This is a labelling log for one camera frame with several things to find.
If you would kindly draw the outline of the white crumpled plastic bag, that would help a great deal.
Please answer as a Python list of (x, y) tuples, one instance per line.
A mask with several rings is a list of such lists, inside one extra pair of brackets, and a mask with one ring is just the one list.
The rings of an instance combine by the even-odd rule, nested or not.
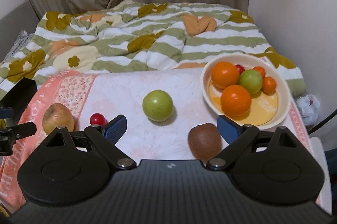
[(299, 97), (296, 104), (306, 126), (315, 125), (319, 118), (320, 102), (312, 94)]

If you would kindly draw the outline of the red cherry tomato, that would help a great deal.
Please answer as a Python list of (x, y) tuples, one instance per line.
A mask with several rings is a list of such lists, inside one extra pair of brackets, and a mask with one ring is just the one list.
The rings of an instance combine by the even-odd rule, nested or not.
[(242, 74), (245, 71), (245, 68), (242, 65), (236, 64), (235, 66), (236, 66), (239, 74)]
[(90, 117), (90, 125), (99, 125), (104, 126), (106, 125), (107, 120), (101, 113), (94, 113)]

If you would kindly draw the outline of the green striped flower duvet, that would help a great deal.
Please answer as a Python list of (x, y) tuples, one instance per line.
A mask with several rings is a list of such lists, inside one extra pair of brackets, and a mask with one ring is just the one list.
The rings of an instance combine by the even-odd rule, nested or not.
[(195, 67), (220, 54), (267, 57), (297, 97), (300, 68), (278, 54), (254, 20), (218, 4), (122, 1), (82, 14), (47, 12), (28, 43), (1, 62), (1, 95), (22, 78), (42, 85), (65, 70), (118, 73)]

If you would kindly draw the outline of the cream duck print bowl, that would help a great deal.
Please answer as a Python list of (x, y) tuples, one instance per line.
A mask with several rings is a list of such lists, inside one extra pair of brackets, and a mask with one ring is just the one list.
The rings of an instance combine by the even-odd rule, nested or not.
[[(240, 64), (245, 70), (251, 70), (255, 66), (262, 66), (266, 71), (266, 77), (273, 77), (277, 82), (277, 88), (273, 95), (266, 95), (262, 89), (251, 95), (252, 103), (250, 111), (240, 117), (225, 115), (221, 108), (221, 95), (224, 89), (214, 86), (212, 81), (212, 69), (219, 62), (229, 62), (233, 65)], [(203, 98), (207, 105), (218, 115), (225, 115), (236, 123), (252, 124), (262, 130), (279, 125), (287, 116), (291, 105), (291, 94), (285, 80), (281, 78), (276, 69), (266, 61), (252, 55), (232, 54), (216, 57), (202, 70), (201, 88)]]

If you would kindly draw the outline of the brown kiwi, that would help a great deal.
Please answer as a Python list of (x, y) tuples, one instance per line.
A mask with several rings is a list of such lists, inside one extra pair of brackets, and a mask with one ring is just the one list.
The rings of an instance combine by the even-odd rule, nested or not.
[(188, 134), (188, 144), (193, 156), (204, 163), (222, 150), (221, 136), (212, 123), (193, 127)]

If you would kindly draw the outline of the green apple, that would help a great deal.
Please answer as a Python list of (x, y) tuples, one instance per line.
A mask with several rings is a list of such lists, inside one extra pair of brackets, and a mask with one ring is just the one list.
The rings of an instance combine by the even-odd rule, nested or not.
[(163, 90), (153, 90), (143, 99), (142, 109), (146, 117), (155, 122), (164, 122), (174, 111), (173, 100)]
[(251, 95), (254, 95), (262, 89), (263, 78), (260, 72), (256, 70), (245, 70), (239, 78), (239, 85), (244, 87)]

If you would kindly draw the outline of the small tangerine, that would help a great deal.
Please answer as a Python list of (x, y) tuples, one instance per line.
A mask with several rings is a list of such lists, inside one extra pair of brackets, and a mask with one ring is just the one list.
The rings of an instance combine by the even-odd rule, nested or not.
[(259, 72), (261, 74), (262, 78), (265, 78), (266, 71), (265, 71), (264, 67), (262, 67), (262, 66), (255, 66), (255, 67), (253, 67), (253, 70)]
[(262, 91), (266, 95), (273, 95), (277, 88), (277, 82), (273, 77), (265, 77), (262, 82)]

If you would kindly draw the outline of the black open laptop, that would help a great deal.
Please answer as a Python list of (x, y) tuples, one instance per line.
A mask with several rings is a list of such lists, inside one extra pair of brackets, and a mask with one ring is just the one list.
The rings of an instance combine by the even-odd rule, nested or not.
[(28, 78), (22, 78), (1, 99), (1, 108), (12, 108), (14, 111), (14, 116), (12, 118), (1, 119), (5, 121), (6, 127), (11, 127), (19, 123), (21, 115), (36, 92), (36, 82)]

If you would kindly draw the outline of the grey patterned pillow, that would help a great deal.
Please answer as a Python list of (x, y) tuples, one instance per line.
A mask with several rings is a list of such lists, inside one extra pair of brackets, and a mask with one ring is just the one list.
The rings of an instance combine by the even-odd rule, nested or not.
[(27, 33), (24, 29), (22, 29), (13, 46), (10, 48), (9, 52), (7, 53), (7, 55), (5, 56), (5, 58), (3, 59), (3, 62), (7, 61), (9, 58), (13, 57), (13, 55), (15, 55), (15, 53), (19, 52), (22, 48), (24, 48), (33, 38), (34, 34), (33, 33)]

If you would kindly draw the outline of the floral pink tablecloth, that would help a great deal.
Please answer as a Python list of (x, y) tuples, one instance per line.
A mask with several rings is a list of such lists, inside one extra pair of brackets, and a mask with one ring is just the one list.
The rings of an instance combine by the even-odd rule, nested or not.
[[(61, 72), (50, 77), (21, 116), (22, 122), (35, 123), (37, 132), (16, 142), (13, 155), (2, 161), (1, 203), (10, 212), (24, 204), (17, 173), (45, 139), (43, 115), (55, 103), (71, 111), (77, 130), (87, 127), (95, 113), (101, 113), (107, 120), (125, 115), (127, 131), (117, 146), (137, 162), (193, 159), (187, 142), (189, 131), (197, 125), (216, 123), (218, 117), (203, 99), (201, 72), (200, 68), (115, 74)], [(143, 98), (153, 90), (163, 90), (173, 99), (174, 112), (165, 122), (150, 121), (142, 110)]]

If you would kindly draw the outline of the grey sofa backrest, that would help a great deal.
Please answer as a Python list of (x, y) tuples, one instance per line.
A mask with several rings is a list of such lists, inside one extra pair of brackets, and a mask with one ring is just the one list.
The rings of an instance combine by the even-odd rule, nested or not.
[(34, 33), (39, 18), (29, 1), (1, 18), (1, 61), (13, 46), (21, 30)]

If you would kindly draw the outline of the yellow red apple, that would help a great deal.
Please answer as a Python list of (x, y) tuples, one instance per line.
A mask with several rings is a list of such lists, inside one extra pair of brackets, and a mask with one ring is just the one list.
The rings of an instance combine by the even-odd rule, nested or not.
[(45, 112), (42, 119), (44, 132), (49, 135), (56, 127), (67, 127), (68, 131), (73, 131), (75, 121), (70, 110), (63, 104), (52, 104)]

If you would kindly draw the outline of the large orange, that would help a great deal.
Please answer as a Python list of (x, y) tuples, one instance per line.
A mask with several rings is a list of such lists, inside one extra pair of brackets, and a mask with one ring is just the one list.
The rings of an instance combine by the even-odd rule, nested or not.
[(250, 93), (240, 85), (227, 86), (221, 95), (221, 108), (225, 115), (240, 117), (250, 111), (252, 98)]
[(213, 67), (211, 76), (215, 87), (225, 89), (227, 86), (238, 83), (240, 73), (235, 65), (229, 62), (219, 62)]

